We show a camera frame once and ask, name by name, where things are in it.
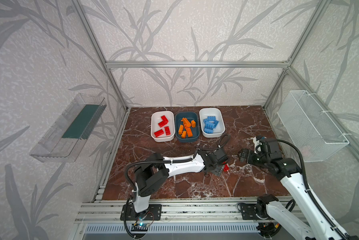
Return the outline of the red lego brick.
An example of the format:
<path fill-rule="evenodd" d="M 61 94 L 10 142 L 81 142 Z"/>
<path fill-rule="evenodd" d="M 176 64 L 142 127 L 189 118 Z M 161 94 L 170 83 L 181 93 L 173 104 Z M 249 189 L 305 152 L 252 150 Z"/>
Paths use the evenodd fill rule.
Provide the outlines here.
<path fill-rule="evenodd" d="M 167 117 L 166 116 L 161 116 L 161 122 L 162 122 L 162 124 L 167 124 L 168 123 L 168 119 L 167 119 Z"/>
<path fill-rule="evenodd" d="M 166 127 L 164 128 L 164 130 L 165 130 L 165 134 L 166 134 L 167 136 L 170 136 L 170 135 L 171 135 L 169 126 L 166 126 Z"/>
<path fill-rule="evenodd" d="M 163 126 L 165 126 L 167 124 L 166 121 L 161 121 L 160 123 L 158 123 L 159 127 L 162 128 Z"/>
<path fill-rule="evenodd" d="M 224 165 L 223 171 L 224 172 L 229 172 L 229 165 L 228 164 Z"/>
<path fill-rule="evenodd" d="M 160 137 L 160 136 L 162 136 L 162 135 L 164 135 L 164 134 L 165 134 L 165 132 L 164 132 L 164 130 L 162 130 L 162 129 L 160 129 L 160 130 L 154 132 L 154 136 L 155 136 L 156 138 L 158 138 L 158 137 Z"/>

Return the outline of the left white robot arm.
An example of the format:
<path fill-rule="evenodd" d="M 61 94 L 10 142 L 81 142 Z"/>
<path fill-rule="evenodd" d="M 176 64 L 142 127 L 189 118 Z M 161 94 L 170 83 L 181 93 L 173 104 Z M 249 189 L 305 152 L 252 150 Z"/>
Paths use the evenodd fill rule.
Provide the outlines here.
<path fill-rule="evenodd" d="M 132 187 L 128 203 L 132 203 L 136 214 L 147 213 L 150 196 L 156 193 L 165 181 L 171 177 L 187 173 L 204 173 L 220 176 L 229 157 L 224 146 L 230 135 L 223 135 L 216 148 L 196 149 L 194 154 L 183 157 L 164 157 L 153 153 L 145 161 L 127 165 L 124 176 Z"/>

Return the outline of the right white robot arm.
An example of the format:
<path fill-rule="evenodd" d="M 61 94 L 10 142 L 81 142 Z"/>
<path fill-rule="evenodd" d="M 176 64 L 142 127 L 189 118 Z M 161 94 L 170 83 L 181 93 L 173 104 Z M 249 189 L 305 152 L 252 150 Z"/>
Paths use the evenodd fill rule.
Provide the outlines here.
<path fill-rule="evenodd" d="M 284 140 L 253 138 L 254 150 L 241 149 L 241 162 L 266 169 L 291 194 L 290 206 L 298 205 L 306 222 L 301 221 L 274 195 L 263 195 L 251 205 L 250 213 L 261 220 L 274 220 L 296 240 L 357 240 L 329 213 L 307 181 L 301 151 Z"/>

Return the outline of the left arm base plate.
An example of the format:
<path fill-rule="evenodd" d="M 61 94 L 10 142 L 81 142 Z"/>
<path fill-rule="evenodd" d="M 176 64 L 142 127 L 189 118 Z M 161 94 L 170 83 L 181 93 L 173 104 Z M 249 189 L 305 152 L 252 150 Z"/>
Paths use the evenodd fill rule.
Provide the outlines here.
<path fill-rule="evenodd" d="M 124 205 L 122 207 L 120 220 L 121 221 L 155 221 L 160 220 L 162 212 L 162 205 L 149 205 L 147 210 L 136 213 L 133 204 Z"/>

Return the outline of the long orange lego brick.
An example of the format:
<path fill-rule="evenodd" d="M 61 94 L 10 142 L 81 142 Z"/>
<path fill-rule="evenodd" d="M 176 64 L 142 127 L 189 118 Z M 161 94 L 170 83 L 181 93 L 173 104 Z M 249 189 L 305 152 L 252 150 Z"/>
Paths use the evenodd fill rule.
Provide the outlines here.
<path fill-rule="evenodd" d="M 184 131 L 186 128 L 192 128 L 191 122 L 187 118 L 182 118 L 182 125 L 184 126 Z"/>

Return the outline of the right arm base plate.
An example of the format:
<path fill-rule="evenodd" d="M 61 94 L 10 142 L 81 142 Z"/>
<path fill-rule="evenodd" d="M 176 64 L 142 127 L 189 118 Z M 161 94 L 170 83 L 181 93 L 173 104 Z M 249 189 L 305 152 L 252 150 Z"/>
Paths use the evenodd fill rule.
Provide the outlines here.
<path fill-rule="evenodd" d="M 262 220 L 256 211 L 257 204 L 238 203 L 237 209 L 243 220 Z"/>

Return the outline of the blue lego brick front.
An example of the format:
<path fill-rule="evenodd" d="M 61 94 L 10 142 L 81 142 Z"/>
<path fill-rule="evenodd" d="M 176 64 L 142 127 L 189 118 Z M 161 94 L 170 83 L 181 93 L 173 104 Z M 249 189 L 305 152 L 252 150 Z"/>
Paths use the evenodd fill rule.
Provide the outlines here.
<path fill-rule="evenodd" d="M 218 126 L 219 121 L 215 120 L 213 121 L 213 129 L 215 129 Z"/>

